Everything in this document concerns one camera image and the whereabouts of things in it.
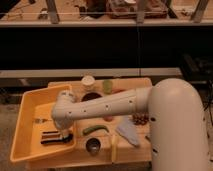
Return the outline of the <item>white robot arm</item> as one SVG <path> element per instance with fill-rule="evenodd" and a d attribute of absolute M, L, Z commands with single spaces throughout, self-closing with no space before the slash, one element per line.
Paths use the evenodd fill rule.
<path fill-rule="evenodd" d="M 51 115 L 64 133 L 75 120 L 134 113 L 150 117 L 152 171 L 211 171 L 202 100 L 182 79 L 78 103 L 63 92 Z"/>

